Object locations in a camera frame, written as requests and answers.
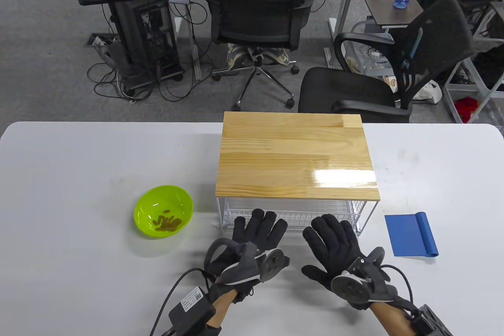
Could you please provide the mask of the person's left hand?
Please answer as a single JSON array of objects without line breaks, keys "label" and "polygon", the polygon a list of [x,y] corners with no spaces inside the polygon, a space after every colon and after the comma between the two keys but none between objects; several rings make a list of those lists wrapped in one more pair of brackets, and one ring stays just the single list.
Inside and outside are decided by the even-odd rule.
[{"label": "person's left hand", "polygon": [[253,287],[272,279],[289,265],[279,248],[287,222],[273,211],[255,209],[249,220],[237,217],[231,239],[214,241],[204,260],[204,271],[212,282],[211,302],[236,291],[233,303],[241,302]]}]

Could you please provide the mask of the person's right hand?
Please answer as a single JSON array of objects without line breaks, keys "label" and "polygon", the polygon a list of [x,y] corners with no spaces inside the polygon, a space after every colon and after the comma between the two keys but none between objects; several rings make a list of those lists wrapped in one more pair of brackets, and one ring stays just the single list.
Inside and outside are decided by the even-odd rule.
[{"label": "person's right hand", "polygon": [[377,247],[364,255],[349,221],[322,215],[313,219],[302,235],[324,267],[321,270],[306,265],[301,269],[305,276],[346,300],[354,309],[370,308],[382,322],[405,316],[401,298],[382,269],[385,250]]}]

